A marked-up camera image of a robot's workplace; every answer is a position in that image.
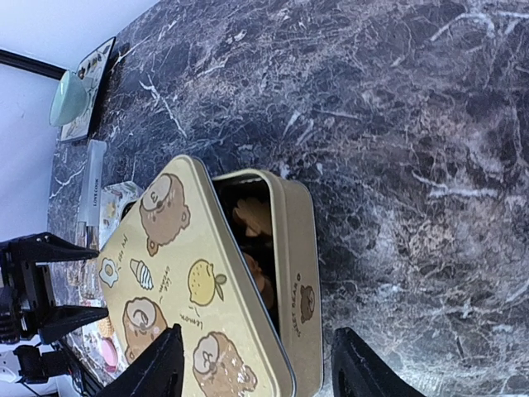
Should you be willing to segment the gold cookie tin box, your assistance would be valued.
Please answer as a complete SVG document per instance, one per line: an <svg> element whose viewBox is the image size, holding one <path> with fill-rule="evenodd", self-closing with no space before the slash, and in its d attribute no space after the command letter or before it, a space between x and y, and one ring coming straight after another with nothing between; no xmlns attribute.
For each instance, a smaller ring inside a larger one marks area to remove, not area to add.
<svg viewBox="0 0 529 397"><path fill-rule="evenodd" d="M272 280L270 310L296 380L296 396L323 382L322 305L312 197L296 180L264 170L217 176L213 185L241 250Z"/></svg>

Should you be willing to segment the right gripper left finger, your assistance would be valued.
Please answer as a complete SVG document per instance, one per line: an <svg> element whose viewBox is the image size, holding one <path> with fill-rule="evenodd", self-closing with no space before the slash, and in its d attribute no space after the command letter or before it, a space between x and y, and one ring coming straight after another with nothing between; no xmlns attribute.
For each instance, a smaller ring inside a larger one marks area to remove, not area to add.
<svg viewBox="0 0 529 397"><path fill-rule="evenodd" d="M181 327L166 328L129 367L97 397L180 397L184 354Z"/></svg>

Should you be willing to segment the silver tin lid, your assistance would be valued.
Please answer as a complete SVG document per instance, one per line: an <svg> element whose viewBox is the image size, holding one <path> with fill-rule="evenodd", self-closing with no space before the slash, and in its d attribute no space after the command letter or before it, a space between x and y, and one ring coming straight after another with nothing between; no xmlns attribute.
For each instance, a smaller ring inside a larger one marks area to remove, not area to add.
<svg viewBox="0 0 529 397"><path fill-rule="evenodd" d="M296 380L203 163L173 158L109 237L98 263L127 364L166 329L183 336L185 396L291 396Z"/></svg>

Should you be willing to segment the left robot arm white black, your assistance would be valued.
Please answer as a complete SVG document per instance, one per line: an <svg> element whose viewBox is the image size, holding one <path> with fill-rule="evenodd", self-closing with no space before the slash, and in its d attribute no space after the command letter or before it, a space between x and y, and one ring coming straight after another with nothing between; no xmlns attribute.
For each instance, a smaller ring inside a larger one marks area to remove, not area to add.
<svg viewBox="0 0 529 397"><path fill-rule="evenodd" d="M76 246L51 233L18 237L1 243L1 343L15 348L1 353L1 380L23 385L44 384L69 375L73 356L64 350L41 352L29 345L58 342L70 332L108 316L108 309L55 302L50 263L86 261L98 251Z"/></svg>

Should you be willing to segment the metal serving tongs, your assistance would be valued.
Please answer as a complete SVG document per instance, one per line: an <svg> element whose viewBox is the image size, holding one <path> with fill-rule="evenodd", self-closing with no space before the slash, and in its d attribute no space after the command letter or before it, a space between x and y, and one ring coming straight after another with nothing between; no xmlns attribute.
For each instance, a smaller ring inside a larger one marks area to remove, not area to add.
<svg viewBox="0 0 529 397"><path fill-rule="evenodd" d="M78 213L78 243L86 248L99 248L99 220L102 189L102 166L107 143L91 140L84 170Z"/></svg>

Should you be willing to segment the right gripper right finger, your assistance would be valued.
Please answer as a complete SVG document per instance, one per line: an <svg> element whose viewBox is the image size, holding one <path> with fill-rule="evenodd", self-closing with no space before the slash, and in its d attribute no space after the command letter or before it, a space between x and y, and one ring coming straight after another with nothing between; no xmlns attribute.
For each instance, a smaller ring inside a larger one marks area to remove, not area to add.
<svg viewBox="0 0 529 397"><path fill-rule="evenodd" d="M337 328L331 349L334 396L424 397L400 378L351 328Z"/></svg>

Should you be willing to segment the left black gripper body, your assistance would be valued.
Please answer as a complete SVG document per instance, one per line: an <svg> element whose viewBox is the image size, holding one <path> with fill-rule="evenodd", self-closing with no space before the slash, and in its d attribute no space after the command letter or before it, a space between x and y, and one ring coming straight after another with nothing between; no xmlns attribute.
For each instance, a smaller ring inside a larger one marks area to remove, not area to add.
<svg viewBox="0 0 529 397"><path fill-rule="evenodd" d="M106 308L55 302L50 263L89 260L98 251L76 246L51 233L1 243L1 342L19 343L35 335L52 343L108 316Z"/></svg>

